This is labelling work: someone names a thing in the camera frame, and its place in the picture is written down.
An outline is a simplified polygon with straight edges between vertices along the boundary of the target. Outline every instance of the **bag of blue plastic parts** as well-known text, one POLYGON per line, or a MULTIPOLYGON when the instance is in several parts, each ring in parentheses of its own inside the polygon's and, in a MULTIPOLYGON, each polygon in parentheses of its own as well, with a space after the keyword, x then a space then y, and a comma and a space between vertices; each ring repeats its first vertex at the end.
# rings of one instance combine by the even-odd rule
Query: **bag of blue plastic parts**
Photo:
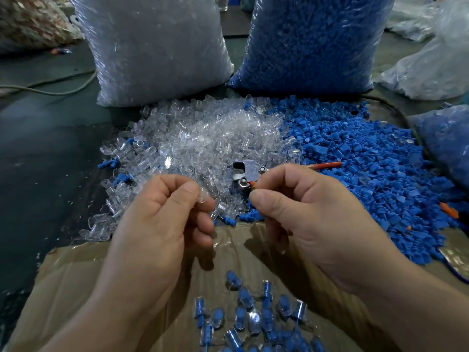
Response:
POLYGON ((469 189, 469 105, 410 116, 428 150, 469 189))
POLYGON ((395 0, 256 0, 228 85, 251 94, 362 93, 395 0))

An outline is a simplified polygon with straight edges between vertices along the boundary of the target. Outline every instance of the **clear bottle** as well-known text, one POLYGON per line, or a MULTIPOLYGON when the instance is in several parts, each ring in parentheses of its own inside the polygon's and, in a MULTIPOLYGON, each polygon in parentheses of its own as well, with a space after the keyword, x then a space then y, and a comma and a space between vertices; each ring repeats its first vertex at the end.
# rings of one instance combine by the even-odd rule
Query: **clear bottle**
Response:
POLYGON ((217 2, 220 12, 225 12, 228 10, 228 0, 215 0, 217 2))

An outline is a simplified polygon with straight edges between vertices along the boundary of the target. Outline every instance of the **forearm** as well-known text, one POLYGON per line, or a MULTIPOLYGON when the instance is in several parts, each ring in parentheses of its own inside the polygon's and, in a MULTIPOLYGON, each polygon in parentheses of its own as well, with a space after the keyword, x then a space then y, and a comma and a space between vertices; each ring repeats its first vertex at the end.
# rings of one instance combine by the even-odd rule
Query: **forearm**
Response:
POLYGON ((359 294, 404 351, 467 351, 469 298, 410 261, 359 294))
POLYGON ((40 352, 133 352, 147 324, 112 301, 89 300, 40 352))

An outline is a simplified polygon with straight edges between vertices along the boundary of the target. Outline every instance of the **cardboard sheet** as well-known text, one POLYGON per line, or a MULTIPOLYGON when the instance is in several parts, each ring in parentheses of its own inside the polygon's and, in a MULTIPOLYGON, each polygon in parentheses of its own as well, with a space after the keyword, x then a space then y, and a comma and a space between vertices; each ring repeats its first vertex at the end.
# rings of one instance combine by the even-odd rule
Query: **cardboard sheet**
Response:
MULTIPOLYGON (((398 351, 370 319, 362 302, 304 262, 296 248, 285 254, 271 250, 263 224, 220 227, 215 235, 214 252, 186 250, 176 289, 165 310, 148 326, 139 352, 198 352, 199 331, 193 318, 197 296, 204 296, 209 307, 227 309, 228 321, 215 333, 221 340, 223 332, 232 326, 229 320, 236 306, 236 293, 228 293, 224 287, 229 269, 237 272, 251 290, 259 290, 262 280, 269 279, 276 296, 286 293, 306 301, 307 318, 317 326, 328 352, 398 351)), ((47 255, 7 351, 36 351, 78 311, 93 289, 108 247, 107 242, 87 243, 47 255)))

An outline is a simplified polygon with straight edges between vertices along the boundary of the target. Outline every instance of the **hand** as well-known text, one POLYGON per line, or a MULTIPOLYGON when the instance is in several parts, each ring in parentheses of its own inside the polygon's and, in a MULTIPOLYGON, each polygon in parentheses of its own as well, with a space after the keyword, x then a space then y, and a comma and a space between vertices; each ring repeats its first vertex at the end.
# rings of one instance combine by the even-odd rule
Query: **hand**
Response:
POLYGON ((132 318, 151 319, 168 301, 181 271, 184 246, 210 248, 215 202, 197 203, 196 182, 154 176, 124 213, 91 295, 112 301, 132 318))
POLYGON ((348 292, 378 284, 407 261, 345 186, 305 166, 270 169, 249 198, 274 244, 287 244, 291 232, 306 256, 348 292))

